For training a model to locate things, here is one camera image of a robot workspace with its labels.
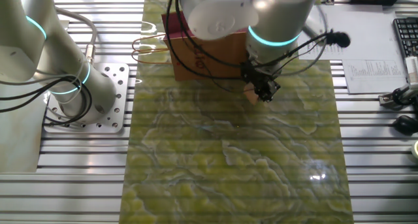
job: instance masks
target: green marble board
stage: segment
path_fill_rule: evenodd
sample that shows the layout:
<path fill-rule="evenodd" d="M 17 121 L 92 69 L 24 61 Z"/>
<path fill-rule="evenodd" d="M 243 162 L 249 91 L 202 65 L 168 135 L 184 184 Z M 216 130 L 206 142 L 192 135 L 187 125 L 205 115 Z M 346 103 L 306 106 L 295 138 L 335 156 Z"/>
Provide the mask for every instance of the green marble board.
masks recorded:
<path fill-rule="evenodd" d="M 166 5 L 146 0 L 143 35 L 164 32 Z M 256 106 L 209 80 L 176 82 L 170 65 L 139 65 L 137 78 L 121 224 L 353 222 L 329 62 L 279 78 Z"/>

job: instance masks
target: keyboard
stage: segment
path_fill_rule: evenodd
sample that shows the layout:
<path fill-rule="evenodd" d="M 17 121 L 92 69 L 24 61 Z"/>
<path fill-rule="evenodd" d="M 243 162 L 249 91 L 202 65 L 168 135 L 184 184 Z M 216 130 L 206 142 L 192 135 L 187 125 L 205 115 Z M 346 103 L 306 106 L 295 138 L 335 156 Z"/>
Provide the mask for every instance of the keyboard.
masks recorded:
<path fill-rule="evenodd" d="M 418 18 L 399 18 L 393 21 L 403 58 L 418 57 Z"/>

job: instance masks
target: cardboard box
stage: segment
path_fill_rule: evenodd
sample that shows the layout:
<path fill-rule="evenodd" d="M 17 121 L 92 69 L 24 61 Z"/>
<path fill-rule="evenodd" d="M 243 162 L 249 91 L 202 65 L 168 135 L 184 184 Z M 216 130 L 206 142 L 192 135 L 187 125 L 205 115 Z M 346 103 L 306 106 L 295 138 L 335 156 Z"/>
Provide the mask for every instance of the cardboard box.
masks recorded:
<path fill-rule="evenodd" d="M 162 15 L 164 28 L 166 28 L 166 14 Z M 182 14 L 183 24 L 187 24 Z M 178 57 L 185 63 L 190 69 L 196 72 L 210 75 L 207 69 L 210 70 L 212 76 L 216 77 L 240 77 L 241 72 L 239 68 L 223 65 L 210 59 L 206 55 L 202 54 L 198 49 L 194 48 L 186 35 L 181 32 L 180 23 L 177 19 L 176 13 L 172 13 L 169 16 L 169 30 L 170 39 L 174 51 Z M 204 48 L 209 54 L 217 57 L 222 61 L 228 63 L 241 64 L 247 60 L 246 51 L 246 30 L 238 31 L 232 35 L 229 35 L 219 40 L 199 40 L 194 37 L 189 28 L 186 27 L 187 32 L 193 38 L 193 40 Z M 164 38 L 164 42 L 169 46 L 167 36 Z M 188 70 L 186 70 L 180 62 L 171 53 L 171 60 L 174 67 L 174 75 L 177 81 L 182 80 L 202 80 L 205 77 L 197 76 Z"/>

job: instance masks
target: small black knob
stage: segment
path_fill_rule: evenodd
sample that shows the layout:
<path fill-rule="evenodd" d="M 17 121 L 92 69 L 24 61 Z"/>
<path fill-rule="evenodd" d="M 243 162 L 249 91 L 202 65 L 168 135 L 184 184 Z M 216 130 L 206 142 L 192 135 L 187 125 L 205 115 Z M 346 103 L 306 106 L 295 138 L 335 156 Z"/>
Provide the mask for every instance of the small black knob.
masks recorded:
<path fill-rule="evenodd" d="M 418 133 L 418 120 L 415 120 L 409 116 L 400 116 L 392 126 L 403 135 L 412 136 L 414 133 Z"/>

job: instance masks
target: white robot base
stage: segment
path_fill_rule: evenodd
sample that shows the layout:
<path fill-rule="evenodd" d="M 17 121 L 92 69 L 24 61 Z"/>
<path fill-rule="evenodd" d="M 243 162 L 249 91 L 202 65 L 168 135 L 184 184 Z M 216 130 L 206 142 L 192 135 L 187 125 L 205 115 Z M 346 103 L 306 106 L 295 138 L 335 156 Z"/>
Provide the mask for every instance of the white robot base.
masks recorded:
<path fill-rule="evenodd" d="M 127 88 L 129 81 L 129 66 L 126 64 L 119 63 L 95 63 L 95 68 L 99 72 L 106 74 L 113 81 L 116 87 L 116 101 L 111 111 L 103 115 L 103 117 L 101 118 L 101 120 L 98 121 L 98 123 L 82 125 L 78 122 L 74 122 L 64 126 L 44 126 L 46 132 L 59 134 L 117 134 L 123 129 Z M 53 95 L 51 95 L 50 97 L 48 106 L 56 114 L 47 110 L 46 116 L 57 121 L 66 120 L 65 118 L 61 118 L 60 116 L 58 116 L 64 115 L 64 113 L 62 113 L 59 107 L 59 103 Z"/>

